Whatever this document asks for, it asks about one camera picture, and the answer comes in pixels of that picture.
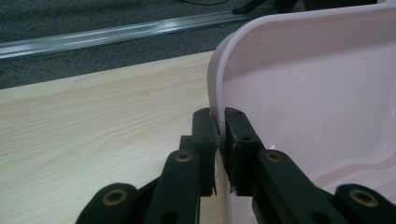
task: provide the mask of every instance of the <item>light wood surface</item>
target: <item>light wood surface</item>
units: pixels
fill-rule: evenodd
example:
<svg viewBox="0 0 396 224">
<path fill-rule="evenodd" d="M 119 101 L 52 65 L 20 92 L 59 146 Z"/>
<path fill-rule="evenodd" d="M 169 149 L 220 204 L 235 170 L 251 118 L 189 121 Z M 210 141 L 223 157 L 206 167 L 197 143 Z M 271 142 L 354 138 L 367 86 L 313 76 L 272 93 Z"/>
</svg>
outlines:
<svg viewBox="0 0 396 224">
<path fill-rule="evenodd" d="M 75 223 L 100 188 L 159 176 L 208 107 L 210 57 L 0 90 L 0 223 Z M 201 211 L 201 223 L 220 223 L 218 197 Z"/>
</svg>

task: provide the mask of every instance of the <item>cable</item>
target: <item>cable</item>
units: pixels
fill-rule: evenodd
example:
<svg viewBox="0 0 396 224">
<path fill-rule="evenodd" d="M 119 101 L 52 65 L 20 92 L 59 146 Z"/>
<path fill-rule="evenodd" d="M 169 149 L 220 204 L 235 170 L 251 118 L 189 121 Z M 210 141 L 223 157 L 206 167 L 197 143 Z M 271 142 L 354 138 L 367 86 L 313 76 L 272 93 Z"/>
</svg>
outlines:
<svg viewBox="0 0 396 224">
<path fill-rule="evenodd" d="M 223 1 L 215 2 L 215 3 L 197 3 L 197 2 L 190 2 L 190 1 L 186 1 L 186 0 L 179 0 L 179 1 L 180 2 L 184 2 L 184 3 L 188 3 L 188 4 L 197 5 L 197 6 L 214 6 L 214 5 L 226 3 L 229 0 L 223 0 Z"/>
</svg>

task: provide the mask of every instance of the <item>pink plastic container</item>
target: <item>pink plastic container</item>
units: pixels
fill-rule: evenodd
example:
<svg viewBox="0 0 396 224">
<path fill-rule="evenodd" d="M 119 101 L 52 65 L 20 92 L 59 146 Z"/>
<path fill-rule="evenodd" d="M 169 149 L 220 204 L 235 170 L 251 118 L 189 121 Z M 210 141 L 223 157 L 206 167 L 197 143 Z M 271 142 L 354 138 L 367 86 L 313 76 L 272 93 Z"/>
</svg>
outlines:
<svg viewBox="0 0 396 224">
<path fill-rule="evenodd" d="M 396 203 L 396 0 L 252 21 L 215 50 L 207 86 L 221 136 L 225 106 L 240 109 L 318 187 L 357 183 Z M 220 175 L 224 222 L 256 223 Z"/>
</svg>

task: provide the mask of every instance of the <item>gray carpet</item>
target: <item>gray carpet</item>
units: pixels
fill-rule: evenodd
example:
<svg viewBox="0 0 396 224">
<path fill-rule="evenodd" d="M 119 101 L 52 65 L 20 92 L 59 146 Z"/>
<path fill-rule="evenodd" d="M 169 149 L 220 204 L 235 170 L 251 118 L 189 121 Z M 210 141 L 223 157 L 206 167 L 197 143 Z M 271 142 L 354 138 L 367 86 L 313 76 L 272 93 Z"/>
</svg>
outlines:
<svg viewBox="0 0 396 224">
<path fill-rule="evenodd" d="M 178 0 L 2 0 L 0 42 L 231 10 L 245 3 L 230 0 L 215 6 L 196 6 Z M 0 60 L 0 89 L 214 50 L 244 23 Z"/>
</svg>

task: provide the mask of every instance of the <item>aluminum track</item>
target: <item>aluminum track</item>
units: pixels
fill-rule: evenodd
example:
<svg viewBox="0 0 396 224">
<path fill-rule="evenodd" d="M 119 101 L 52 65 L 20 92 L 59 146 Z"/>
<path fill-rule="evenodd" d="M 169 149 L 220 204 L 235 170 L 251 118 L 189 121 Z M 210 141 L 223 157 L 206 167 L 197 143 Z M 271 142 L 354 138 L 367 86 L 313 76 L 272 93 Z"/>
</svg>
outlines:
<svg viewBox="0 0 396 224">
<path fill-rule="evenodd" d="M 231 21 L 249 21 L 275 14 L 272 7 L 258 7 L 249 14 L 233 14 L 231 11 L 208 13 L 163 21 L 151 21 L 133 25 L 112 27 L 89 32 L 55 35 L 0 44 L 0 59 L 45 54 L 69 49 L 178 32 Z"/>
</svg>

